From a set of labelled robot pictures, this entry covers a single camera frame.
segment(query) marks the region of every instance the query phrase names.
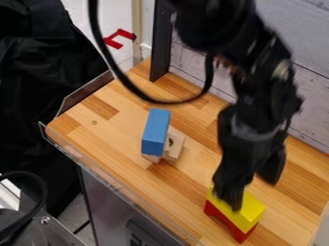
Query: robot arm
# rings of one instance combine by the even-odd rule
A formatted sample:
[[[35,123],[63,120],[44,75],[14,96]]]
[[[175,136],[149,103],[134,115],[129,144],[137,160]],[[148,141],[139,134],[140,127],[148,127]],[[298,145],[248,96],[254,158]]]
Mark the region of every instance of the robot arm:
[[[238,210],[244,187],[251,183],[256,172],[275,185],[283,171],[287,130],[301,106],[293,82],[291,52],[259,17],[254,0],[163,1],[176,9],[175,27],[181,40],[207,54],[205,87],[199,95],[186,101],[154,99],[122,73],[103,42],[97,20],[97,0],[89,0],[91,29],[118,79],[151,103],[186,103],[202,96],[212,85],[216,56],[224,57],[239,68],[232,78],[237,103],[218,116],[218,142],[223,157],[213,177],[218,198]]]

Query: black cloth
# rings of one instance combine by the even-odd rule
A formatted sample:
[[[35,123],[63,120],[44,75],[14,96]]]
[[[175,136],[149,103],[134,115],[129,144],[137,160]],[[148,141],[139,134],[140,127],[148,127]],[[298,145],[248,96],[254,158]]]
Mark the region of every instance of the black cloth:
[[[41,137],[38,122],[50,122],[66,95],[107,69],[60,0],[0,0],[0,172],[45,176],[49,199],[60,199],[54,183],[72,187],[74,164]]]

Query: white wall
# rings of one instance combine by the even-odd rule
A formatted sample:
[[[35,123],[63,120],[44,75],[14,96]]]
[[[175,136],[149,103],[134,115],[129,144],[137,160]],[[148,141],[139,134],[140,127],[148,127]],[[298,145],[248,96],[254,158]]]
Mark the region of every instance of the white wall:
[[[155,0],[142,0],[142,44],[144,47],[152,46],[154,5]]]
[[[95,44],[89,26],[88,1],[62,0],[62,2],[70,13],[74,24]],[[101,0],[99,23],[104,37],[113,34],[119,28],[132,32],[131,0]],[[116,37],[115,41],[124,45],[120,50],[109,47],[117,62],[123,62],[133,55],[131,40],[124,37]]]

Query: stacked blocks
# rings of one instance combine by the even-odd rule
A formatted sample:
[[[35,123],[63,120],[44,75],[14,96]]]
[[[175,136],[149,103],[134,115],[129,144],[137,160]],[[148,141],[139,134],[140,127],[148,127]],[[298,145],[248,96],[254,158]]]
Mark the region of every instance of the stacked blocks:
[[[150,110],[141,140],[141,153],[145,158],[159,162],[164,155],[170,116],[170,111]]]
[[[214,186],[212,185],[207,196],[204,212],[208,216],[217,216],[221,219],[231,229],[236,241],[243,243],[255,230],[265,209],[266,207],[263,204],[244,191],[242,208],[240,211],[234,212],[226,202],[215,197]]]

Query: wood grain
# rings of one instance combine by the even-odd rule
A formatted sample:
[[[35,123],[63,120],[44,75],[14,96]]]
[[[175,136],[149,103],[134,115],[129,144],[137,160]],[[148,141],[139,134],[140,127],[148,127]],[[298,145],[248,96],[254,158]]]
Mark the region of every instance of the wood grain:
[[[148,61],[140,63],[128,75],[154,96],[182,99],[198,90],[173,74],[149,83],[148,67]],[[46,133],[60,145],[73,146],[81,154],[80,164],[114,184],[191,245],[238,245],[223,223],[203,213],[221,158],[215,121],[227,105],[207,94],[193,104],[164,107],[172,111],[171,128],[187,136],[182,156],[174,164],[165,160],[152,164],[141,156],[148,110],[155,106],[141,101],[118,81],[56,118]],[[109,109],[115,109],[111,117]],[[293,137],[288,140],[288,151],[287,167],[276,187],[255,178],[247,188],[266,205],[266,212],[259,228],[242,245],[303,246],[316,231],[329,200],[329,158]]]

